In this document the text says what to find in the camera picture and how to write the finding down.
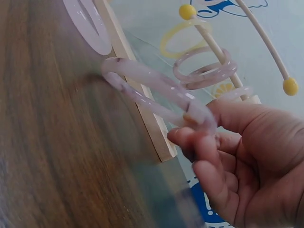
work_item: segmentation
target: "yellow bangle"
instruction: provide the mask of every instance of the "yellow bangle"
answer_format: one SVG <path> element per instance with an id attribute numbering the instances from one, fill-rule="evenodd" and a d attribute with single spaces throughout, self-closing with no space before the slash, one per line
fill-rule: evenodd
<path id="1" fill-rule="evenodd" d="M 201 25 L 202 27 L 204 27 L 205 29 L 207 29 L 207 31 L 210 33 L 211 32 L 211 25 L 206 22 L 206 21 L 202 21 L 202 20 L 198 20 L 198 19 L 191 19 L 191 20 L 187 20 L 184 21 L 178 25 L 176 25 L 174 28 L 172 28 L 167 34 L 164 35 L 164 37 L 161 40 L 161 45 L 160 45 L 160 51 L 161 54 L 165 57 L 168 58 L 180 58 L 182 55 L 184 55 L 185 53 L 192 51 L 194 49 L 200 48 L 200 47 L 204 47 L 207 45 L 206 41 L 203 39 L 201 42 L 199 42 L 198 44 L 196 44 L 195 46 L 182 51 L 182 52 L 177 52 L 177 53 L 173 53 L 173 52 L 168 52 L 166 50 L 166 46 L 167 43 L 169 42 L 169 40 L 179 31 L 190 27 L 190 26 L 196 26 L 196 25 Z"/>

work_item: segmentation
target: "finger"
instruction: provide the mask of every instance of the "finger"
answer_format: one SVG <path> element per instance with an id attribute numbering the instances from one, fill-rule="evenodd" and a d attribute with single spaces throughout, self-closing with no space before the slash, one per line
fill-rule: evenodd
<path id="1" fill-rule="evenodd" d="M 223 165 L 224 171 L 234 173 L 236 170 L 237 160 L 235 156 L 225 153 L 223 151 L 218 151 L 220 160 Z"/>
<path id="2" fill-rule="evenodd" d="M 233 224 L 239 197 L 229 190 L 219 171 L 208 161 L 197 161 L 193 170 L 208 196 L 212 208 L 227 222 Z"/>
<path id="3" fill-rule="evenodd" d="M 235 155 L 241 140 L 237 133 L 218 132 L 215 134 L 217 149 Z"/>
<path id="4" fill-rule="evenodd" d="M 191 135 L 190 140 L 193 142 L 196 160 L 206 160 L 216 168 L 221 168 L 219 171 L 223 171 L 216 141 L 213 136 L 206 135 L 203 132 L 195 132 Z"/>
<path id="5" fill-rule="evenodd" d="M 225 179 L 227 187 L 232 192 L 238 192 L 238 179 L 237 177 L 231 172 L 225 172 Z"/>
<path id="6" fill-rule="evenodd" d="M 270 110 L 261 104 L 218 99 L 211 101 L 207 107 L 215 116 L 218 126 L 223 126 L 225 129 L 241 135 L 252 121 Z"/>
<path id="7" fill-rule="evenodd" d="M 167 137 L 168 139 L 178 145 L 184 156 L 189 159 L 191 162 L 194 161 L 194 149 L 193 143 L 191 141 L 191 135 L 194 133 L 194 130 L 188 127 L 185 128 L 176 128 L 169 131 Z"/>

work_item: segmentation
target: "blue cartoon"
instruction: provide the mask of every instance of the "blue cartoon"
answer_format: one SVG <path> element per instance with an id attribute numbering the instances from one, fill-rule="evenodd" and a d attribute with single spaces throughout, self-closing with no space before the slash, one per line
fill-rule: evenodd
<path id="1" fill-rule="evenodd" d="M 230 224 L 225 222 L 216 212 L 214 212 L 209 204 L 206 193 L 202 190 L 198 180 L 194 177 L 188 181 L 191 187 L 193 197 L 198 205 L 199 211 L 204 218 L 208 228 L 233 228 Z"/>
<path id="2" fill-rule="evenodd" d="M 266 0 L 245 0 L 244 2 L 250 9 L 268 6 Z M 198 16 L 201 18 L 213 18 L 221 11 L 239 17 L 246 17 L 235 0 L 190 0 L 190 4 L 198 9 Z"/>

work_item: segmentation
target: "cartoon print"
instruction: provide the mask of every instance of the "cartoon print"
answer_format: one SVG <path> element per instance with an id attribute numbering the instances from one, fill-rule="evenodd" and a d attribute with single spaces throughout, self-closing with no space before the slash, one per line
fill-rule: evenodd
<path id="1" fill-rule="evenodd" d="M 228 93 L 232 90 L 234 90 L 235 87 L 233 86 L 232 82 L 229 80 L 225 80 L 221 83 L 215 84 L 211 89 L 211 95 L 215 98 L 219 98 L 225 93 Z"/>
<path id="2" fill-rule="evenodd" d="M 214 212 L 209 204 L 209 199 L 201 188 L 198 180 L 194 177 L 188 181 L 199 211 L 205 220 L 208 228 L 233 228 L 229 223 L 225 222 L 216 212 Z"/>
<path id="3" fill-rule="evenodd" d="M 245 3 L 250 9 L 268 6 L 266 0 L 245 0 Z M 246 17 L 235 0 L 222 0 L 220 2 L 219 0 L 190 0 L 190 4 L 198 9 L 197 15 L 201 18 L 213 18 L 221 11 L 239 17 Z"/>

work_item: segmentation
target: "wood grain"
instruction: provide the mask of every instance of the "wood grain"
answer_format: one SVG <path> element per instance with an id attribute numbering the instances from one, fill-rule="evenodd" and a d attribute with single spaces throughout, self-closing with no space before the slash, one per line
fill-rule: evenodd
<path id="1" fill-rule="evenodd" d="M 0 227 L 201 227 L 177 159 L 61 0 L 0 0 Z"/>
<path id="2" fill-rule="evenodd" d="M 115 55 L 136 61 L 135 55 L 129 42 L 107 0 L 95 0 L 95 5 L 100 15 L 103 16 L 104 24 L 108 28 Z M 141 85 L 130 78 L 126 78 L 130 86 L 142 93 L 146 97 L 154 100 L 151 90 L 145 85 Z M 137 106 L 152 143 L 161 161 L 165 162 L 177 155 L 175 146 L 167 139 L 168 129 L 162 118 L 153 114 L 150 110 Z"/>

